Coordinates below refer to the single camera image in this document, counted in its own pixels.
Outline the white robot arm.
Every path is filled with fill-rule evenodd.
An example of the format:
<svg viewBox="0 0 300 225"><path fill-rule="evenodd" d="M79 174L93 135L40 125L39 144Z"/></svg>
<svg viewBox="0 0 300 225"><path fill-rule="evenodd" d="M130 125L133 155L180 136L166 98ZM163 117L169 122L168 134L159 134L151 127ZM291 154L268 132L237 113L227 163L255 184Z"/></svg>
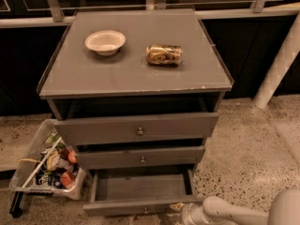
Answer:
<svg viewBox="0 0 300 225"><path fill-rule="evenodd" d="M230 204L217 196L202 202L174 203L171 209L180 214L184 225L300 225L300 190L289 188L279 192L270 210L262 212Z"/></svg>

